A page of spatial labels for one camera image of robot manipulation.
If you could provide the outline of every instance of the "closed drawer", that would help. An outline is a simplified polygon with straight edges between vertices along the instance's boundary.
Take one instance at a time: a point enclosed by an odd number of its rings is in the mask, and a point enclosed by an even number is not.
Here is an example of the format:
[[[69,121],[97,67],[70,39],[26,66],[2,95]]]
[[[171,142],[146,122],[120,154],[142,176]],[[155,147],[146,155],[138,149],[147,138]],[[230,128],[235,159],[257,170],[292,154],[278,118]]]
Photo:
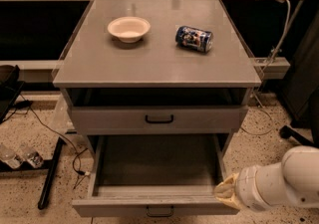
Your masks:
[[[78,133],[223,133],[238,131],[247,108],[72,108],[71,120]]]
[[[214,135],[100,136],[83,217],[236,214],[214,198],[225,176]]]

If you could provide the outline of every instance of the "soda can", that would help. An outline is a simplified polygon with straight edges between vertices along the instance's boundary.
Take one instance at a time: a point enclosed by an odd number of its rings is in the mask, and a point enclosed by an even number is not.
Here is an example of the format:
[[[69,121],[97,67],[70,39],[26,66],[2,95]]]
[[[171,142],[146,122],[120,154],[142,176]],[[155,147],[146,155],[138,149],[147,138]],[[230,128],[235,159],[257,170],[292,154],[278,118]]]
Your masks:
[[[177,29],[175,41],[181,46],[206,53],[211,48],[212,33],[182,26]]]

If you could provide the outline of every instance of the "plastic bottle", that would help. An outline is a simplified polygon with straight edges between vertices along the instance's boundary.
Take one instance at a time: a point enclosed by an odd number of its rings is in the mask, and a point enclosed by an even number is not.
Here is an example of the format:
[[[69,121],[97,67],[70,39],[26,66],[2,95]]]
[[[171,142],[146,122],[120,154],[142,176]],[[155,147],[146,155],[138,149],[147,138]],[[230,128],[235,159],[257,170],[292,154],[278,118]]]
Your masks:
[[[9,165],[12,169],[18,169],[22,163],[22,158],[12,149],[0,144],[0,159]]]
[[[39,152],[26,143],[21,144],[20,149],[22,151],[23,158],[33,167],[39,168],[43,165],[44,160]]]

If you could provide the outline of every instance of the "gray tabletop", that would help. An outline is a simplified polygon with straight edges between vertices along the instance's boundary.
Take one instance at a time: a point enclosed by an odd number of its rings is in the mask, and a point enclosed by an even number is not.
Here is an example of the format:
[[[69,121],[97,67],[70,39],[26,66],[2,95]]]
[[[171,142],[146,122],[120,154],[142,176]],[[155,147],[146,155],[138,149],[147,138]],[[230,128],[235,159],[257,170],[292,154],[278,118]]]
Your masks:
[[[141,41],[125,44],[108,24],[137,16],[151,23]],[[181,48],[176,29],[213,33],[204,54]],[[260,84],[219,0],[95,0],[54,85],[95,87],[254,87]]]

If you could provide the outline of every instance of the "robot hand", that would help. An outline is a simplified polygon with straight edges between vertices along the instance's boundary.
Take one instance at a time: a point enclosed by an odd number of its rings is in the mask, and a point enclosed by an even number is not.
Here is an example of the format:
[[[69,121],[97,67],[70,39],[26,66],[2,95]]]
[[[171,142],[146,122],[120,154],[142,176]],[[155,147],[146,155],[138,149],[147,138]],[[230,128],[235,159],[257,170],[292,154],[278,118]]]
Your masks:
[[[297,146],[279,163],[246,167],[218,184],[214,193],[236,209],[258,212],[279,205],[319,208],[319,149]]]

